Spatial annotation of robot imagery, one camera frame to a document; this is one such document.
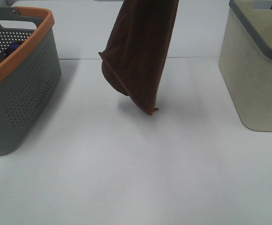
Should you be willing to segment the brown towel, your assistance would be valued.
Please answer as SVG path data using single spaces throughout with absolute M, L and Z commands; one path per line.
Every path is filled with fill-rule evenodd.
M 157 110 L 156 98 L 179 1 L 125 0 L 102 59 L 102 73 L 118 92 L 146 114 Z

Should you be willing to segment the grey basket with orange rim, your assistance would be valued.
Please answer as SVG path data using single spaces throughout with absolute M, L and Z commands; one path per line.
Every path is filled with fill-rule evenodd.
M 49 9 L 0 7 L 0 156 L 20 145 L 59 82 L 53 25 Z M 4 59 L 17 41 L 23 43 Z

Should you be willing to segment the beige basket with grey rim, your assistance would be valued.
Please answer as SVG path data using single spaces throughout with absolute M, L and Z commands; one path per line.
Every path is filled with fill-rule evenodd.
M 219 69 L 242 124 L 272 132 L 272 0 L 231 0 Z

